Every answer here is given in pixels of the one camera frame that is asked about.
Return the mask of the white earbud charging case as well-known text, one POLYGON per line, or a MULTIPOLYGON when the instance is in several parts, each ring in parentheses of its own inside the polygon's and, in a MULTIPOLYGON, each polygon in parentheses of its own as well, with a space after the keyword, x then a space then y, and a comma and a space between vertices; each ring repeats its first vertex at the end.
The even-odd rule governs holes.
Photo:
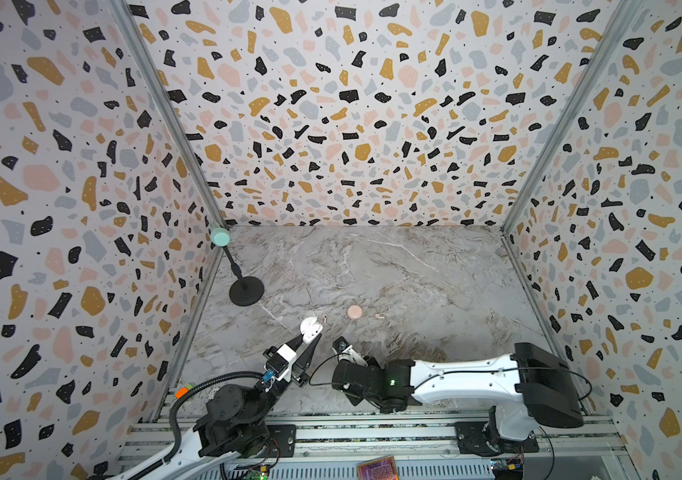
POLYGON ((304 344, 311 344, 318 336, 321 335, 323 325, 317 317, 307 317, 300 324, 300 333, 304 344))

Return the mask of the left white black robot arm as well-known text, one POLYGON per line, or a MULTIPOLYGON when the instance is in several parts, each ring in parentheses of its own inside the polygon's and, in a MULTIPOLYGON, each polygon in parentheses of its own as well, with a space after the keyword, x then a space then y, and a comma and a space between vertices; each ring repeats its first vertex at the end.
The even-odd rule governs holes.
POLYGON ((193 479, 227 461, 259 453, 270 439, 266 417, 296 383, 309 380, 308 369, 322 337, 318 325, 265 352, 263 371, 220 375, 192 387, 172 405, 168 423, 173 442, 118 479, 193 479), (186 432, 178 413, 197 394, 217 385, 206 413, 186 432))

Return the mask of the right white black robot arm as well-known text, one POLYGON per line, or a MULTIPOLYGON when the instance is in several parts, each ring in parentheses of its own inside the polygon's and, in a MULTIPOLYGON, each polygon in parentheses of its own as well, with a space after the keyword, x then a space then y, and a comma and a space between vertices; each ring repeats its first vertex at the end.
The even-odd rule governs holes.
POLYGON ((331 386, 350 403, 367 401, 384 414, 450 399, 488 400, 493 403, 486 428, 490 438, 518 443, 538 427, 575 429, 584 424, 574 372, 529 342, 486 360, 405 359, 385 366, 358 354, 343 337, 333 350, 338 364, 331 386))

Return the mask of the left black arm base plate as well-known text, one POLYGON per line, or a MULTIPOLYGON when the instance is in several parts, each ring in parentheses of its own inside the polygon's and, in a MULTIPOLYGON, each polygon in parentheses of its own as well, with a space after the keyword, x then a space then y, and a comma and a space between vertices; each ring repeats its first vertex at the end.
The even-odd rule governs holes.
POLYGON ((252 429, 242 453, 244 458, 251 458, 267 453, 267 458, 292 458, 296 447, 297 426, 295 424, 262 423, 252 429))

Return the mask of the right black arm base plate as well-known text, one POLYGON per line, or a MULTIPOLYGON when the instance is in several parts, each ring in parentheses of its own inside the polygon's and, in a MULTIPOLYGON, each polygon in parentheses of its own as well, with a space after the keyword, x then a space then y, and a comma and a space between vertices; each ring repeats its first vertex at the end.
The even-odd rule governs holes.
POLYGON ((504 440, 491 433, 489 421, 457 422, 454 429, 461 454, 490 458, 503 454, 522 455, 539 451, 533 434, 529 434, 523 441, 504 440))

